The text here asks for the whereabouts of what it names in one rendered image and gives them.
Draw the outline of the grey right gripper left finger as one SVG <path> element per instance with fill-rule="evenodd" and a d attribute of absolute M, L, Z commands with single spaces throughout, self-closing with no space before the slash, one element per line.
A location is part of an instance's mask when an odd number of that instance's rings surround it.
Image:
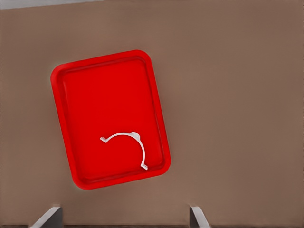
<path fill-rule="evenodd" d="M 63 209 L 50 208 L 30 228 L 63 228 Z"/>

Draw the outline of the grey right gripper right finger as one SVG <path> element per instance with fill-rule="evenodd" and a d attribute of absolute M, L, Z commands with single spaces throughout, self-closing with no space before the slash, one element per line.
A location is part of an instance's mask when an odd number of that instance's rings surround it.
<path fill-rule="evenodd" d="M 190 228 L 210 228 L 210 224 L 200 207 L 190 207 Z"/>

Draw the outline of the white curved pipe clamp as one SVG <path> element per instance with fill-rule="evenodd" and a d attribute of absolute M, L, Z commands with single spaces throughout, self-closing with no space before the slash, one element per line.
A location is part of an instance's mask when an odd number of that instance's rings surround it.
<path fill-rule="evenodd" d="M 141 150 L 142 150 L 142 161 L 141 161 L 140 167 L 147 171 L 148 166 L 145 164 L 146 153 L 145 153 L 145 148 L 141 141 L 140 135 L 137 132 L 130 132 L 130 133 L 121 132 L 121 133 L 115 133 L 108 138 L 100 137 L 100 140 L 104 143 L 108 143 L 111 139 L 113 139 L 117 136 L 128 136 L 128 137 L 135 139 L 138 142 L 138 144 L 140 145 Z"/>

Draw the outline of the red rectangular plastic tray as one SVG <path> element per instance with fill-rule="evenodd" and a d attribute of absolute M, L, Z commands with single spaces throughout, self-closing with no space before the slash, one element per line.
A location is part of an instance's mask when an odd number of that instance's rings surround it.
<path fill-rule="evenodd" d="M 84 190 L 164 174 L 171 155 L 150 56 L 131 50 L 57 66 L 50 77 L 72 179 Z M 115 133 L 137 132 L 138 142 Z"/>

